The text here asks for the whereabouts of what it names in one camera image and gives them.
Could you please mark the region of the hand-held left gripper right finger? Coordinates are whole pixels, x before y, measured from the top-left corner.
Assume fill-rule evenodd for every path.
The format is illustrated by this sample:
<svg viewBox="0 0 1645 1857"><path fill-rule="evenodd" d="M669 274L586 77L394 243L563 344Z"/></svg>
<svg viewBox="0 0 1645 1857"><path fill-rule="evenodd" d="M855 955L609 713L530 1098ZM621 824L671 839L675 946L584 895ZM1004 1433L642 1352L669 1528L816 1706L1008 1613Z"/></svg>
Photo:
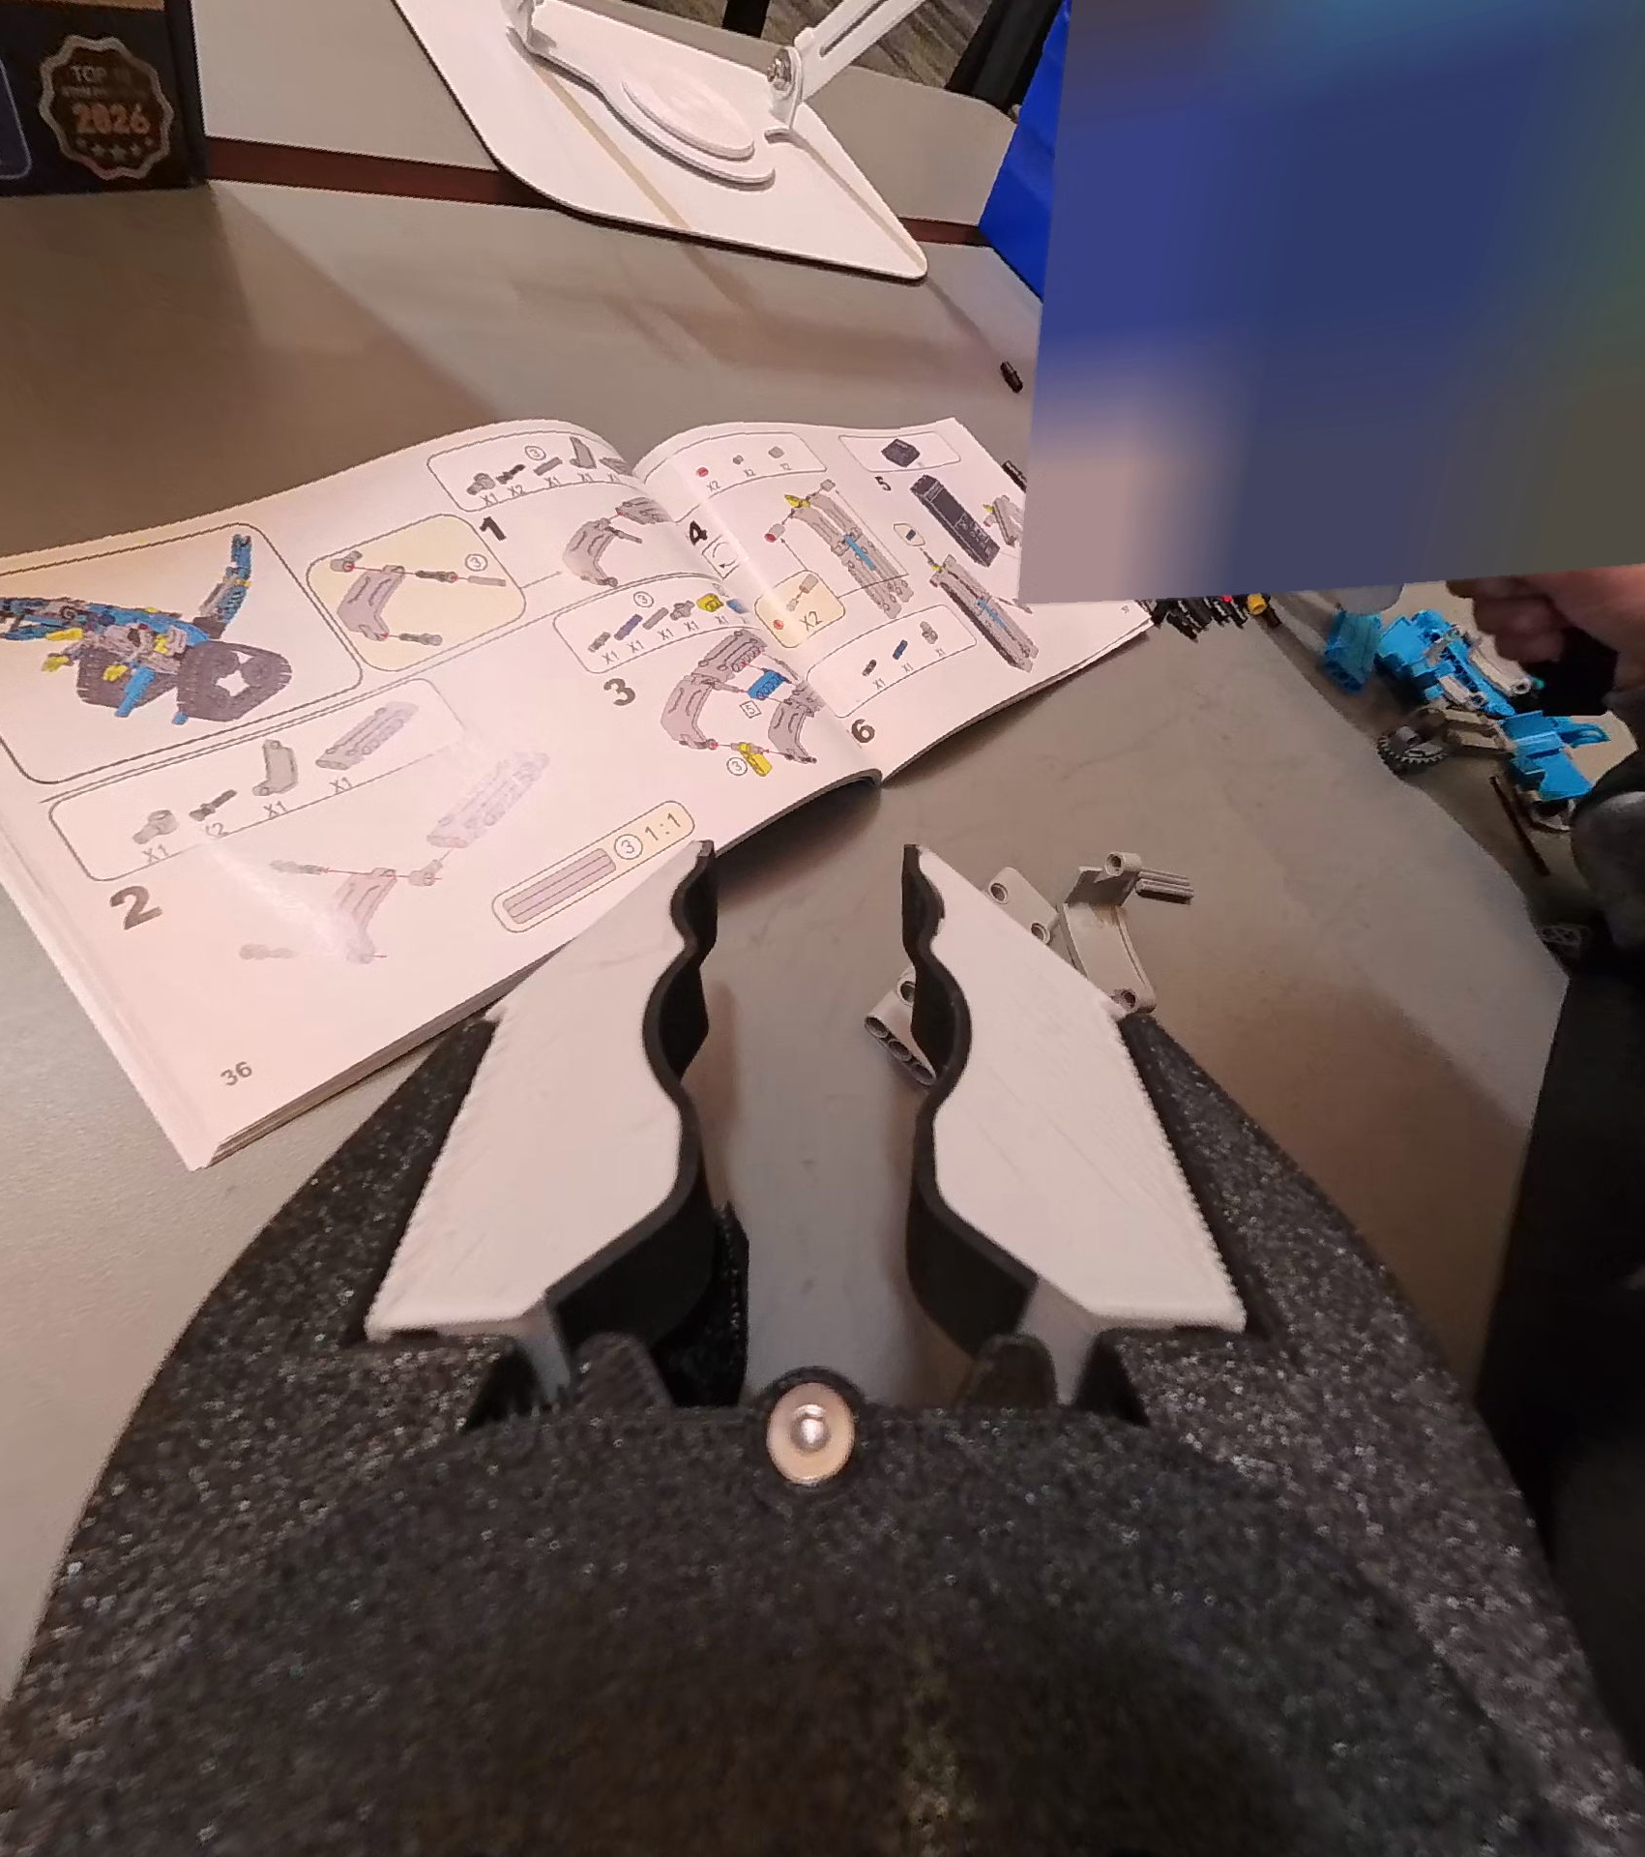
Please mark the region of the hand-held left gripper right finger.
<svg viewBox="0 0 1645 1857"><path fill-rule="evenodd" d="M919 845L901 936L930 1069L905 1236L929 1317L969 1354L1037 1342L1064 1402L1107 1334L1244 1332L1124 1011Z"/></svg>

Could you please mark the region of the white instruction booklet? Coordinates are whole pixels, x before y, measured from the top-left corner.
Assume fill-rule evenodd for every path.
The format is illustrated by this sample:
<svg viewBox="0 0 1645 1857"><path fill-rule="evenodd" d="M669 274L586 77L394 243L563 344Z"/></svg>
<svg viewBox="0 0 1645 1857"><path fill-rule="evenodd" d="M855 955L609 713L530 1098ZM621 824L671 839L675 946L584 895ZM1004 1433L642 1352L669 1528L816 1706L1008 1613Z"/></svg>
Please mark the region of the white instruction booklet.
<svg viewBox="0 0 1645 1857"><path fill-rule="evenodd" d="M1021 528L954 419L540 419L0 559L0 880L207 1166L1151 626L1025 605Z"/></svg>

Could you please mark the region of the white desk stand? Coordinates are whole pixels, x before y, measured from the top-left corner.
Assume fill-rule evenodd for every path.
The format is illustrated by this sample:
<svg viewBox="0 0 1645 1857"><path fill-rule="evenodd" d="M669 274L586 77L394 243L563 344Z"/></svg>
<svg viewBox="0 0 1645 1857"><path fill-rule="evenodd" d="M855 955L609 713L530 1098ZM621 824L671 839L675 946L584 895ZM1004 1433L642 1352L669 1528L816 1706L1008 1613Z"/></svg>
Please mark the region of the white desk stand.
<svg viewBox="0 0 1645 1857"><path fill-rule="evenodd" d="M694 36L632 3L400 2L480 143L596 220L840 267L927 274L921 226L981 220L1016 121L857 58L917 3L832 3L793 44Z"/></svg>

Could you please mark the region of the grey toy plate with holes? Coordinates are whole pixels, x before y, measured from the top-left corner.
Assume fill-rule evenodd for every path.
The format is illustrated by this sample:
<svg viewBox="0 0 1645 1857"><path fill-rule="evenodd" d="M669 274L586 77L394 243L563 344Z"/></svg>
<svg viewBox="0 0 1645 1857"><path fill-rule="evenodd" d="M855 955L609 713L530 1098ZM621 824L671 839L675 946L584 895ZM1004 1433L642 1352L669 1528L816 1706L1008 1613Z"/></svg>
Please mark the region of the grey toy plate with holes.
<svg viewBox="0 0 1645 1857"><path fill-rule="evenodd" d="M1072 963L1056 905L1035 889L1020 870L1004 866L994 872L989 878L987 893L1006 916L1039 940L1043 947L1050 949L1060 961ZM911 1083L929 1087L934 1071L913 1036L915 988L917 969L907 963L900 969L894 986L865 1015L863 1027Z"/></svg>

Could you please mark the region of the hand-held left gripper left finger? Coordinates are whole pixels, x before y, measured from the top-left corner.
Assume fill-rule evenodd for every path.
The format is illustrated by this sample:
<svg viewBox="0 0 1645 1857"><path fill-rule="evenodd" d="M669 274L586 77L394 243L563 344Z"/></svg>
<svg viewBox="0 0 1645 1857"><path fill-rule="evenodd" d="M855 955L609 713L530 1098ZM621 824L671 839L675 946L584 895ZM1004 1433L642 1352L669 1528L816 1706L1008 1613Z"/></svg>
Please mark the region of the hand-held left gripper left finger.
<svg viewBox="0 0 1645 1857"><path fill-rule="evenodd" d="M658 1344L720 1253L685 1075L708 1034L714 847L671 849L520 980L365 1311L365 1338L501 1338L557 1394L594 1334Z"/></svg>

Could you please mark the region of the heap of blue toy parts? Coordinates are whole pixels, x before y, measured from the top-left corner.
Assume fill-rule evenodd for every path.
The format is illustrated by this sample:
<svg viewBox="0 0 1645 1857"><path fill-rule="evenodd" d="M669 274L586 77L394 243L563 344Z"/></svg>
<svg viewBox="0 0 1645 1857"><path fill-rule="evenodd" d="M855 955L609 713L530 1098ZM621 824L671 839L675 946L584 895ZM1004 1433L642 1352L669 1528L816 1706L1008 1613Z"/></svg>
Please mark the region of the heap of blue toy parts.
<svg viewBox="0 0 1645 1857"><path fill-rule="evenodd" d="M1352 613L1329 622L1319 667L1347 694L1385 684L1401 723L1443 737L1451 756L1499 762L1515 793L1563 816L1590 791L1577 748L1608 740L1596 715L1548 711L1548 667L1499 665L1482 638L1434 609Z"/></svg>

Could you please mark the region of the dark blue toy box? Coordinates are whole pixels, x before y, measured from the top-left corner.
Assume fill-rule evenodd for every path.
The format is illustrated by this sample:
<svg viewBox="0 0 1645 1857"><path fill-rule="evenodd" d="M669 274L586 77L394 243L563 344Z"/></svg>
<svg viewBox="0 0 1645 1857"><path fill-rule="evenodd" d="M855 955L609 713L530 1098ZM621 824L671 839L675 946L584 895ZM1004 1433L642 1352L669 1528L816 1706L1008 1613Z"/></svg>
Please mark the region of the dark blue toy box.
<svg viewBox="0 0 1645 1857"><path fill-rule="evenodd" d="M0 197L205 179L187 2L0 2Z"/></svg>

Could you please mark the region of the blue plastic bin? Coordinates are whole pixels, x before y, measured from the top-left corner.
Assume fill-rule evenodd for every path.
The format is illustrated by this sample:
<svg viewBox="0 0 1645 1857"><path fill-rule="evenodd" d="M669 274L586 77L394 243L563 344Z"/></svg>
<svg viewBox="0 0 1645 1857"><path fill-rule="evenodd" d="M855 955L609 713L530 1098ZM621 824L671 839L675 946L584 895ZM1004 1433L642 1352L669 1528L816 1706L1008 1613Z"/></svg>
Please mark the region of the blue plastic bin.
<svg viewBox="0 0 1645 1857"><path fill-rule="evenodd" d="M1070 9L1052 17L977 230L1021 282L1045 294L1054 154Z"/></svg>

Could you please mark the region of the grey desk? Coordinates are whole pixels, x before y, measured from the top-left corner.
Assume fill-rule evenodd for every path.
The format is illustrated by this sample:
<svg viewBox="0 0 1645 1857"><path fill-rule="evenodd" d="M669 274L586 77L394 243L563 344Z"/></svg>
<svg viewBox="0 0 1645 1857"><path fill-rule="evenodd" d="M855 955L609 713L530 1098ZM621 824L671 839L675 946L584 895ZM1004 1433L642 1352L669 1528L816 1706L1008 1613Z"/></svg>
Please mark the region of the grey desk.
<svg viewBox="0 0 1645 1857"><path fill-rule="evenodd" d="M211 133L282 183L0 197L0 555L172 522L454 429L561 415L642 452L718 419L954 415L1023 462L1039 305L971 224L1008 133L890 77L841 143L930 243L921 286L509 203L387 3L197 3ZM458 172L480 170L478 179ZM1484 777L1439 804L1283 630L1161 630L720 864L689 1073L749 1238L749 1367L896 1402L961 1361L901 1261L913 1093L863 1029L921 841L1043 891L1136 851L1165 1029L1389 1265L1470 1385L1561 998ZM91 1479L199 1298L394 1065L205 1172L182 1162L0 887L0 1694Z"/></svg>

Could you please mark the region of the grey toy bracket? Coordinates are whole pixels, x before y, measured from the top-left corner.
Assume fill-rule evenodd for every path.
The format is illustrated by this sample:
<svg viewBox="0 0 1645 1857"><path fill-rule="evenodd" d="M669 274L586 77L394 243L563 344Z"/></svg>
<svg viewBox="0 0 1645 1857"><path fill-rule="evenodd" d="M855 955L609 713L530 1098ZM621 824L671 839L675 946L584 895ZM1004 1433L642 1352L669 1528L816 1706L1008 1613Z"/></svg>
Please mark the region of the grey toy bracket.
<svg viewBox="0 0 1645 1857"><path fill-rule="evenodd" d="M1155 984L1139 961L1124 907L1143 876L1132 851L1114 851L1076 870L1060 901L1060 920L1078 971L1124 1013L1153 1015Z"/></svg>

